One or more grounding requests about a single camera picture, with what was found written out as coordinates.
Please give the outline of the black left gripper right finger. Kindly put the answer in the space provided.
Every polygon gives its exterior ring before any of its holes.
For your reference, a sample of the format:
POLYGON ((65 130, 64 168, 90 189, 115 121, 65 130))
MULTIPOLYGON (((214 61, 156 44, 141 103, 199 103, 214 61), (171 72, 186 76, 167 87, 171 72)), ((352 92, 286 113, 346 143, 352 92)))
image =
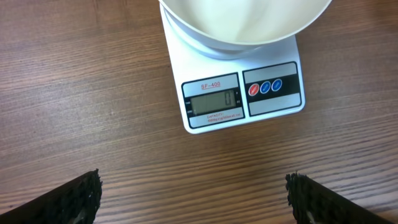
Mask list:
POLYGON ((392 224, 306 175, 287 174, 285 179, 297 224, 392 224))

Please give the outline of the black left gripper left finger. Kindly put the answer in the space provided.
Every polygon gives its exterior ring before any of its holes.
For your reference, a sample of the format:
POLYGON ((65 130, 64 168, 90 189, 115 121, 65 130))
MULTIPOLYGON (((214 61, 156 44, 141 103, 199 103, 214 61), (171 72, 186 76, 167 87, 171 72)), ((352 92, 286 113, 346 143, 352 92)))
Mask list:
POLYGON ((93 223, 100 208, 102 181, 89 171, 1 215, 1 223, 93 223))

